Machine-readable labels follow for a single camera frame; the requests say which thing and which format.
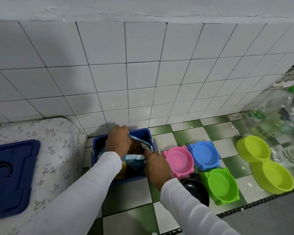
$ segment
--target floral patterned surface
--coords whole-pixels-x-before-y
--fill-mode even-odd
[[[0,128],[0,145],[29,139],[41,143],[27,209],[0,219],[0,235],[16,235],[82,174],[86,134],[65,118]]]

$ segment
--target white tiled wall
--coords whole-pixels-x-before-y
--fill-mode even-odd
[[[0,22],[0,123],[95,136],[235,113],[293,64],[291,23]]]

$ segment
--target green and white checkered floor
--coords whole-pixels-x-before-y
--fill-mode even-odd
[[[200,140],[213,142],[221,157],[220,166],[229,169],[240,189],[240,200],[235,203],[216,206],[210,200],[209,208],[215,214],[271,195],[255,181],[249,164],[236,151],[236,142],[250,134],[250,126],[243,114],[158,126],[149,130],[152,137],[156,138],[160,151]],[[84,166],[90,163],[92,140],[93,138],[89,138],[86,143]],[[293,142],[294,134],[281,135],[267,141],[273,150],[281,149]],[[294,167],[289,171],[294,177]],[[164,234],[178,228],[177,222],[159,200],[160,193],[148,183],[146,178],[114,186],[109,189],[102,210],[88,234],[151,235],[152,232]]]

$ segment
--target pink cat bowl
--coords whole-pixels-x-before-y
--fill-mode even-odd
[[[185,145],[173,147],[161,154],[169,163],[173,177],[181,178],[194,172],[194,159]]]

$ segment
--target white sleeve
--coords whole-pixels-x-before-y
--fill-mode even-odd
[[[239,235],[230,225],[193,197],[177,178],[163,185],[160,202],[170,211],[185,235]]]
[[[86,235],[121,168],[119,155],[105,152],[89,171],[47,205],[19,235]]]

